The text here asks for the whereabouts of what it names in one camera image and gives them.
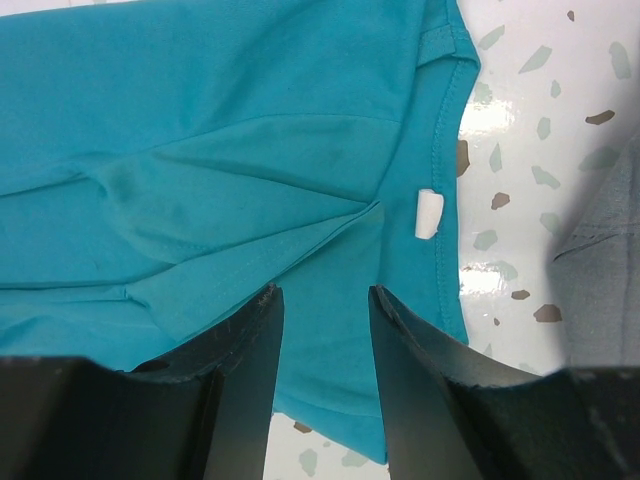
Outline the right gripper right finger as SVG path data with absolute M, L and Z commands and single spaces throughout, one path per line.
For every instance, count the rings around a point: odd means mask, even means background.
M 635 479 L 639 371 L 536 376 L 369 291 L 375 369 L 394 479 Z

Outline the teal t shirt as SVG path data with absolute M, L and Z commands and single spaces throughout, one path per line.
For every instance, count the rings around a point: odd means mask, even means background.
M 378 463 L 368 290 L 459 341 L 453 1 L 134 1 L 1 20 L 1 350 L 127 370 L 268 283 L 274 406 Z

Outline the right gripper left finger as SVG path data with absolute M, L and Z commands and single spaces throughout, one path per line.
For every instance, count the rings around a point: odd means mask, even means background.
M 259 479 L 284 324 L 269 285 L 130 372 L 80 357 L 1 361 L 5 479 Z

